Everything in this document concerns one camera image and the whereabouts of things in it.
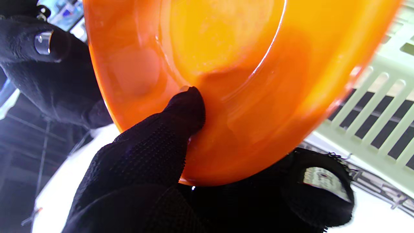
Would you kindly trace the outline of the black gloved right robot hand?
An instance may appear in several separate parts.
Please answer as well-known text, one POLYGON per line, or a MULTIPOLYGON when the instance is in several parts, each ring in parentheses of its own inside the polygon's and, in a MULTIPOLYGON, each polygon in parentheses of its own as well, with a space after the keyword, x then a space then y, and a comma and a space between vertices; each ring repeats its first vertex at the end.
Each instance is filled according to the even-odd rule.
POLYGON ((88 129, 112 124, 89 48, 47 21, 37 0, 1 1, 1 68, 48 118, 88 129))

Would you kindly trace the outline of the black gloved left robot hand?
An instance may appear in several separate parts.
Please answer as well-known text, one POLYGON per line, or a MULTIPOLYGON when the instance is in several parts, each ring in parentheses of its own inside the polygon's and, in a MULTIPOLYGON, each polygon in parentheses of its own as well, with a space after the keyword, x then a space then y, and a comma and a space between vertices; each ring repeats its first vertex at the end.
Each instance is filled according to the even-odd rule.
POLYGON ((64 233, 325 233, 349 223, 353 180, 343 158, 296 148, 235 183, 179 184, 188 142, 205 123, 196 87, 93 157, 64 233))

